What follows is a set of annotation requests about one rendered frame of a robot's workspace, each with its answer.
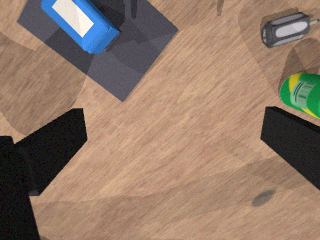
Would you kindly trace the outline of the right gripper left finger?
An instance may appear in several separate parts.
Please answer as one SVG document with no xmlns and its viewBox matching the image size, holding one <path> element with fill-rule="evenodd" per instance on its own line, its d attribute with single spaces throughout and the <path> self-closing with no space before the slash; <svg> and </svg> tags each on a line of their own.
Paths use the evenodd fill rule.
<svg viewBox="0 0 320 240">
<path fill-rule="evenodd" d="M 29 196 L 40 196 L 87 140 L 83 108 L 15 144 L 0 136 L 0 240 L 40 240 Z"/>
</svg>

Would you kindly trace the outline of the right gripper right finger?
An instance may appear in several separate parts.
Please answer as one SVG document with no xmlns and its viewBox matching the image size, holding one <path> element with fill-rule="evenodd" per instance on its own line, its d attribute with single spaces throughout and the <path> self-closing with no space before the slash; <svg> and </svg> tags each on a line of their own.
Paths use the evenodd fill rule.
<svg viewBox="0 0 320 240">
<path fill-rule="evenodd" d="M 320 191 L 320 126 L 266 106 L 260 139 Z"/>
</svg>

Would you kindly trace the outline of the dark grey flat mat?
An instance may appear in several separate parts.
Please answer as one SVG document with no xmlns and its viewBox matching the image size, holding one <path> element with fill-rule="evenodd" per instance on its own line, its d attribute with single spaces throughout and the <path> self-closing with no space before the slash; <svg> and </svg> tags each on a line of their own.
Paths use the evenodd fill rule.
<svg viewBox="0 0 320 240">
<path fill-rule="evenodd" d="M 27 0 L 17 23 L 121 102 L 178 31 L 146 0 L 91 0 L 122 35 L 107 52 L 90 54 L 42 9 L 41 1 Z"/>
</svg>

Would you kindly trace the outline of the green drink can with yellow stripe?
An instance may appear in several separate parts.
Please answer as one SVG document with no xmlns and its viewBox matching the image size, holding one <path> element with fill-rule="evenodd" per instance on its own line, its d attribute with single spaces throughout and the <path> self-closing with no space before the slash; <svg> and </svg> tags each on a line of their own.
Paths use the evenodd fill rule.
<svg viewBox="0 0 320 240">
<path fill-rule="evenodd" d="M 281 85 L 280 99 L 285 105 L 320 119 L 320 75 L 289 76 Z"/>
</svg>

